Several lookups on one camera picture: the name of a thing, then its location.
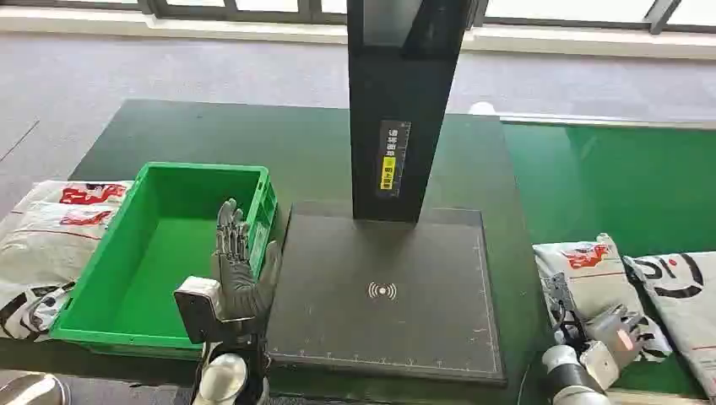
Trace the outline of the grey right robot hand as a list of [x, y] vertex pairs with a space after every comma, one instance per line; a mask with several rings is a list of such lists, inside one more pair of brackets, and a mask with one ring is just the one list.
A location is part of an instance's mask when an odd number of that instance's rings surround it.
[[563, 273], [543, 278], [542, 287], [555, 341], [572, 347], [583, 366], [614, 365], [622, 369], [639, 355], [643, 347], [638, 339], [641, 313], [616, 303], [591, 316], [586, 314], [579, 309]]

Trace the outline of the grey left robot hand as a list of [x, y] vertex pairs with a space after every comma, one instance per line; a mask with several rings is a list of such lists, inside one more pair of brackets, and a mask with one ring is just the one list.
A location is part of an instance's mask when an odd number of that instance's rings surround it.
[[265, 333], [279, 281], [281, 246], [266, 245], [258, 278], [252, 273], [247, 249], [247, 222], [233, 198], [225, 200], [217, 213], [213, 275], [221, 285], [221, 305], [226, 319], [247, 319], [242, 331]]

